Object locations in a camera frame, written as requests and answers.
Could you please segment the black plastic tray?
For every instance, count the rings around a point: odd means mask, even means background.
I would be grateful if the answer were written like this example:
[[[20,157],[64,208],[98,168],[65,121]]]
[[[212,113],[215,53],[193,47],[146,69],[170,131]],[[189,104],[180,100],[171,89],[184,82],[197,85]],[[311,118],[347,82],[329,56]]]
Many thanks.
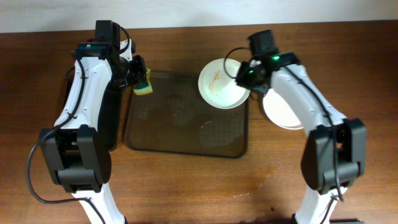
[[[95,128],[100,143],[113,151],[116,148],[121,109],[121,90],[113,86],[111,80],[87,75],[83,96],[77,102],[81,87],[81,76],[69,78],[65,93],[64,109],[55,124],[64,122],[75,107],[72,120],[57,131],[57,145],[62,149],[76,146],[78,129],[82,125]]]

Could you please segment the white plate bottom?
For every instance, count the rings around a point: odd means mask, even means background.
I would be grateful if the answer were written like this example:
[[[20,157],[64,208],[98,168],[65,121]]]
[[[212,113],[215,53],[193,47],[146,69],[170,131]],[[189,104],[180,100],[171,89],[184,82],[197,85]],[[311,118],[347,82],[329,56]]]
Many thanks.
[[[303,124],[291,107],[273,89],[270,89],[265,94],[261,103],[265,115],[275,125],[289,130],[303,129]]]

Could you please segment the brown serving tray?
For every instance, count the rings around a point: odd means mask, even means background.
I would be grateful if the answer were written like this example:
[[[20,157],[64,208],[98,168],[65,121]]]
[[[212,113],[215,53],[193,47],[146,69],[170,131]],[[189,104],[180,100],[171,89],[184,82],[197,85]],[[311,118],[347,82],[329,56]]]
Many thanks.
[[[248,150],[249,103],[222,110],[200,95],[198,79],[150,75],[153,92],[132,95],[124,143],[137,151],[238,159]]]

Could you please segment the white plate top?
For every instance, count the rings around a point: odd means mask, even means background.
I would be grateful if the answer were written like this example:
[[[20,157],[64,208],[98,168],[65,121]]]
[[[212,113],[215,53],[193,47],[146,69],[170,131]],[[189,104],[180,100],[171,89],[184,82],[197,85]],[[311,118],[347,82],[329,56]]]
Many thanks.
[[[240,63],[233,59],[219,58],[208,63],[200,72],[198,89],[201,97],[211,106],[228,110],[238,107],[249,97],[250,91],[236,84],[235,77]]]

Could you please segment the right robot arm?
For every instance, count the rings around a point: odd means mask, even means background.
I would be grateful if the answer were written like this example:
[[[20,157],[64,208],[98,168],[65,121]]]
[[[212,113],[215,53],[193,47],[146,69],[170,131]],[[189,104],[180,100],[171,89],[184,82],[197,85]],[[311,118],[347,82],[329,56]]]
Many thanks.
[[[348,119],[331,105],[298,57],[279,51],[270,30],[250,35],[248,42],[251,58],[241,63],[237,85],[258,94],[274,90],[307,135],[300,164],[307,189],[291,222],[331,223],[337,203],[364,174],[366,127],[360,119]]]

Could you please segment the green yellow sponge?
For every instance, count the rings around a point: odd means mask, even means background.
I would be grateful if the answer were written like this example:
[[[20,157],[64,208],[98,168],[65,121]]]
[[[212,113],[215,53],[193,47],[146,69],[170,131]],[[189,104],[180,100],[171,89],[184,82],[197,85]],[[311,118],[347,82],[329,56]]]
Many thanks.
[[[150,69],[147,68],[144,76],[134,85],[133,92],[136,95],[148,95],[153,92],[150,83]]]

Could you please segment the white plate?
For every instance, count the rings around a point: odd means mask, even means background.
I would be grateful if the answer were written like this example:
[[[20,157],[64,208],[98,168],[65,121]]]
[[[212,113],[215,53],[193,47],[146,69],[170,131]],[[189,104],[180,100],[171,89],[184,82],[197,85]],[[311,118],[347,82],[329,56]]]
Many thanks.
[[[235,77],[240,63],[233,59],[219,58],[208,63],[200,72],[198,89],[201,97],[211,106],[228,110],[238,107],[249,97],[250,91],[236,84]]]
[[[275,125],[289,130],[303,129],[303,124],[291,107],[273,89],[270,89],[265,94],[261,103],[265,115]]]

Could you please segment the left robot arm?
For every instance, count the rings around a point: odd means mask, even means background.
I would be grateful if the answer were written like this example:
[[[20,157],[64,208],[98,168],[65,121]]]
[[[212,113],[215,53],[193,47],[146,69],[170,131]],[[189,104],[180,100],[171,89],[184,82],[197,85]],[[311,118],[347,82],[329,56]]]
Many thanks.
[[[35,148],[41,149],[53,183],[80,202],[92,223],[126,223],[110,190],[111,151],[116,147],[123,91],[152,92],[150,71],[136,54],[124,28],[98,20],[95,36],[82,42],[63,110],[54,127],[43,129]]]

